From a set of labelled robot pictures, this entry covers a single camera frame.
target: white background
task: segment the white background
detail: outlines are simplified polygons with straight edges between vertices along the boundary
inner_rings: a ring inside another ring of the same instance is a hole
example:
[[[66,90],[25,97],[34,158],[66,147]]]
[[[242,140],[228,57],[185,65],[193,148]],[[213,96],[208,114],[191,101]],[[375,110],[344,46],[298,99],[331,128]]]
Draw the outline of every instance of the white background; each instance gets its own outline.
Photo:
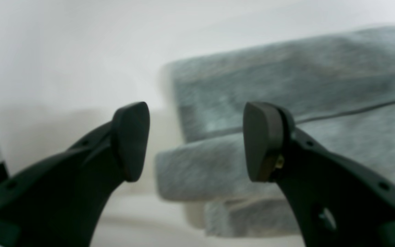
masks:
[[[154,155],[182,143],[164,64],[269,42],[395,24],[390,0],[0,0],[0,149],[10,173],[146,101],[145,170],[116,190],[92,246],[303,246],[204,237],[158,198]]]

